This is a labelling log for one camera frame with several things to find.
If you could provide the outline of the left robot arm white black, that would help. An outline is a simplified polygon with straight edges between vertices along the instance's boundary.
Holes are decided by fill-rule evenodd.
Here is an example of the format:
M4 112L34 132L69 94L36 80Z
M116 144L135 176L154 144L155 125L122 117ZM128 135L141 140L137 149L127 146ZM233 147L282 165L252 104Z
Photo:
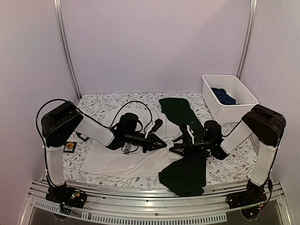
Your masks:
M112 121L107 127L82 112L71 101L61 101L63 103L45 114L40 122L35 122L43 142L46 179L53 188L52 197L59 203L66 203L70 199L69 192L64 189L66 183L62 167L64 148L74 132L85 135L110 150L117 150L126 143L141 147L143 153L167 147L155 134L163 124L161 119L154 120L151 116L148 124L137 131L137 124L141 123L138 116L127 112L118 122Z

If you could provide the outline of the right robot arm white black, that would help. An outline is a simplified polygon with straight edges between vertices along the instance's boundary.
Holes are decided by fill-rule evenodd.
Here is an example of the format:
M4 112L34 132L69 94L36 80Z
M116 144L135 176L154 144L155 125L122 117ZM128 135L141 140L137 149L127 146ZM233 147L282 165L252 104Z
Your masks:
M249 179L253 186L242 195L244 203L253 204L261 195L258 187L264 185L270 176L285 127L286 119L282 114L255 105L227 135L222 134L221 125L215 120L204 123L201 135L196 135L188 124L180 125L181 136L173 141L169 151L183 157L212 155L223 160L248 138L253 138L253 145L257 148L257 161Z

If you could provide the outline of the white green raglan t-shirt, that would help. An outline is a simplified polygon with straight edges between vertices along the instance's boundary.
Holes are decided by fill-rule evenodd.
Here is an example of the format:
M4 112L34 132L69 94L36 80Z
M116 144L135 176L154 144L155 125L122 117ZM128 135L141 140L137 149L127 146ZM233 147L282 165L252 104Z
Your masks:
M181 124L191 125L194 134L201 135L203 126L184 98L159 100L161 111L154 118L163 121L157 136L167 142L167 147L142 153L125 145L110 150L96 141L92 142L80 172L115 178L158 177L159 182L179 196L200 196L206 185L206 158L199 154L180 156L169 151L171 142L180 136Z

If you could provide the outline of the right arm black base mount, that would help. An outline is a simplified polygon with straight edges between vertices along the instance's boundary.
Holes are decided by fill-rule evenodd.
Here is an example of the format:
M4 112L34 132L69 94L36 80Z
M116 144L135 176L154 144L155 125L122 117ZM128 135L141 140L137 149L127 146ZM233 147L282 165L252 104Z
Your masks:
M264 202L266 200L267 197L264 193L264 185L257 186L249 180L246 190L228 194L225 202L229 205L230 209L234 209Z

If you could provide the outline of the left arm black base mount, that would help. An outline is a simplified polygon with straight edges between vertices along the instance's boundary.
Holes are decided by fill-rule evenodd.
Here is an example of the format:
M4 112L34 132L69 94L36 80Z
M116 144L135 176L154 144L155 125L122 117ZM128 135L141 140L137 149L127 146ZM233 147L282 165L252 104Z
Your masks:
M61 206L83 209L87 195L74 187L49 187L45 199Z

